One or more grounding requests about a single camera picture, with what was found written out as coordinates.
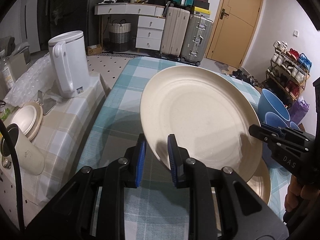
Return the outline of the right hand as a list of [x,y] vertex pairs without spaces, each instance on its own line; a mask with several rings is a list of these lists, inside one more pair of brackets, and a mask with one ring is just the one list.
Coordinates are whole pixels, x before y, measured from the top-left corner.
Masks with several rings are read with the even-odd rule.
[[306,200],[316,199],[319,195],[319,190],[308,185],[300,185],[298,179],[292,175],[287,194],[285,196],[285,211],[291,212],[298,206],[298,197]]

